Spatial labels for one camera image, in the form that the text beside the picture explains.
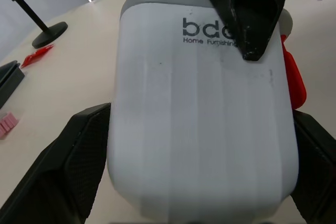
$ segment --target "black tray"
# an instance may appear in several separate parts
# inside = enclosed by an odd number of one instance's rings
[[[0,109],[25,77],[19,66],[14,60],[0,67]]]

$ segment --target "pink object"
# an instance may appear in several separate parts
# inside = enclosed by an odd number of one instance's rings
[[[0,137],[2,137],[3,135],[5,135],[6,131],[4,128],[2,128],[2,126],[0,125]]]
[[[18,123],[18,120],[13,116],[12,113],[6,114],[0,120],[0,137],[9,132],[12,128],[14,128]]]

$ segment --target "white wall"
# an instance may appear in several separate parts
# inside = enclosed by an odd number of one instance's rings
[[[45,21],[88,2],[87,0],[25,1]],[[26,37],[34,25],[35,23],[15,2],[0,0],[0,60]]]

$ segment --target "black stand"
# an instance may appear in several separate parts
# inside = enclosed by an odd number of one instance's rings
[[[36,39],[34,39],[32,43],[32,46],[35,49],[44,47],[49,43],[53,42],[55,39],[61,36],[68,28],[68,25],[65,22],[60,22],[53,26],[47,27],[24,0],[12,0],[12,1],[16,1],[17,4],[28,14],[28,16],[43,31],[42,33],[40,33],[39,36],[37,36]]]

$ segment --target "red clip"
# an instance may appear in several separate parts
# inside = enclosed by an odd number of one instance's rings
[[[54,44],[38,49],[35,53],[28,55],[25,58],[24,62],[22,63],[21,68],[27,67],[28,65],[38,61],[43,55],[45,55],[53,47],[54,47]]]
[[[284,51],[283,56],[285,59],[286,75],[288,81],[290,102],[292,109],[296,110],[300,108],[307,99],[307,92],[303,83],[300,71],[295,63],[293,55],[288,52],[284,46],[286,35],[281,35],[282,49]]]

